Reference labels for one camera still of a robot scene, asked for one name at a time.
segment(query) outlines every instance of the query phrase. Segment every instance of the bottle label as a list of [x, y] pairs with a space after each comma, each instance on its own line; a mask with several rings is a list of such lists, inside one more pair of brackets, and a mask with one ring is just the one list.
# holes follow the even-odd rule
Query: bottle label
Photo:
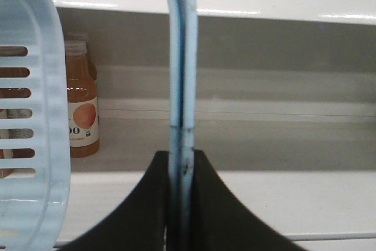
[[[6, 119], [6, 110], [0, 109], [0, 119]], [[9, 131], [7, 129], [0, 129], [0, 139], [8, 139]], [[8, 159], [13, 157], [12, 149], [0, 149], [0, 159]]]
[[99, 139], [97, 97], [84, 102], [69, 102], [68, 112], [71, 147], [87, 146]]
[[[30, 109], [7, 109], [9, 119], [27, 119], [31, 117]], [[10, 129], [11, 138], [32, 138], [33, 131], [31, 129]]]

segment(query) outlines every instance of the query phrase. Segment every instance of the orange juice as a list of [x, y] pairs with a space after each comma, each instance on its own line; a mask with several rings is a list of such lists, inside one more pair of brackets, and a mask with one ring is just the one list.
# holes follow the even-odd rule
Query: orange juice
[[99, 150], [96, 84], [89, 75], [84, 41], [65, 41], [70, 156]]

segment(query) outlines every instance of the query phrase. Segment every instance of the juice bottle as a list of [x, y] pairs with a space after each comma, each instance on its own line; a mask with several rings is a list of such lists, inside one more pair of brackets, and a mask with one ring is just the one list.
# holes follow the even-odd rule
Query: juice bottle
[[70, 156], [86, 157], [99, 149], [97, 90], [89, 75], [84, 41], [65, 41]]
[[89, 36], [86, 32], [79, 32], [79, 31], [69, 31], [66, 33], [66, 39], [70, 41], [85, 41], [86, 43], [86, 59], [88, 60], [88, 70], [89, 75], [93, 78], [96, 82], [98, 77], [96, 67], [93, 61], [90, 58], [90, 50], [89, 50]]

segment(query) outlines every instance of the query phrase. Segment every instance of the basket slot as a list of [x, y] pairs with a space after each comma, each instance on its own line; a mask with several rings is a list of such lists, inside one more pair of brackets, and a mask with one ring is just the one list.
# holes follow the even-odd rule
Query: basket slot
[[25, 46], [0, 46], [0, 57], [24, 57], [28, 53]]
[[30, 70], [26, 67], [6, 67], [0, 68], [0, 78], [27, 78]]

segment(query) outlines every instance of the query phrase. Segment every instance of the basket handle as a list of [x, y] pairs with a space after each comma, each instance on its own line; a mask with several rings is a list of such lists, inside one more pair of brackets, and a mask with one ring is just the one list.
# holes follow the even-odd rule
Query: basket handle
[[170, 11], [170, 199], [167, 249], [185, 250], [189, 242], [194, 166], [196, 100], [196, 0], [167, 0]]

